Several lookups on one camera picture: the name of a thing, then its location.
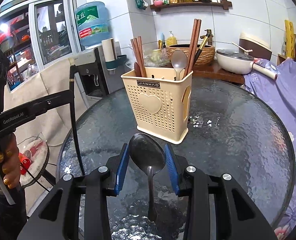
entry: blue gripper pad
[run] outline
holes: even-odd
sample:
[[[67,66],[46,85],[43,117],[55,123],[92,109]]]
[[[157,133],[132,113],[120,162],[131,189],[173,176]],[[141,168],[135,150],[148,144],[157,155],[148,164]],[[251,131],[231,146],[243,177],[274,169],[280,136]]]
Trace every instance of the blue gripper pad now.
[[[171,186],[176,195],[179,193],[179,176],[174,164],[173,158],[175,158],[174,152],[168,144],[164,146],[164,153],[166,154],[166,164],[169,172]]]
[[[124,185],[128,163],[129,163],[129,153],[128,153],[128,145],[127,145],[122,154],[122,158],[116,173],[115,193],[117,195],[119,195],[120,191],[122,190],[122,186]]]

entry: blue water jug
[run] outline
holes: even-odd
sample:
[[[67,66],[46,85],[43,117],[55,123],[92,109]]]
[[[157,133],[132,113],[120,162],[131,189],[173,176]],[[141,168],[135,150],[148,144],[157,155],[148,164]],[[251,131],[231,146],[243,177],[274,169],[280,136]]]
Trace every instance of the blue water jug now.
[[[90,2],[75,10],[80,44],[85,47],[111,38],[108,30],[108,11],[103,2]]]

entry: window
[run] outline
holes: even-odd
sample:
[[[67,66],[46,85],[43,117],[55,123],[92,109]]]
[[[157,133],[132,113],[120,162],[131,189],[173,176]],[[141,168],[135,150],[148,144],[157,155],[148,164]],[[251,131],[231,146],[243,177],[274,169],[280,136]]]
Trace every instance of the window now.
[[[7,83],[10,90],[39,72],[31,46],[28,6],[0,18],[0,48],[10,60]]]
[[[36,5],[38,44],[44,64],[72,53],[63,2],[56,0]]]

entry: jianhao logo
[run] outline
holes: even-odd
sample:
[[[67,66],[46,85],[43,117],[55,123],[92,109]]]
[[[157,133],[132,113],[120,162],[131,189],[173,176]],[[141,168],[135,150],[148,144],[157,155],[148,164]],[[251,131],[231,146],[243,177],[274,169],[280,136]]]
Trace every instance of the jianhao logo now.
[[[150,87],[150,88],[160,88],[159,82],[148,82],[137,80],[138,87]]]
[[[3,124],[7,124],[7,123],[9,123],[9,122],[11,122],[11,121],[16,120],[16,119],[19,118],[19,117],[22,117],[22,116],[24,116],[24,113],[23,113],[23,112],[20,113],[20,114],[18,114],[18,115],[15,115],[15,116],[13,116],[13,117],[7,119],[7,120],[4,120],[4,121],[3,121]]]

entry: beige utensil holder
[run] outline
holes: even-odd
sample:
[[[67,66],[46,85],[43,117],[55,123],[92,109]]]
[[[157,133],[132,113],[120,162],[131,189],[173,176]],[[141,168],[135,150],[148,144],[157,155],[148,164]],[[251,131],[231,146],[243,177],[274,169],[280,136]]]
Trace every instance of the beige utensil holder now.
[[[149,78],[136,77],[129,71],[121,77],[134,112],[137,129],[179,144],[188,133],[192,73],[174,81],[173,68],[146,67]]]

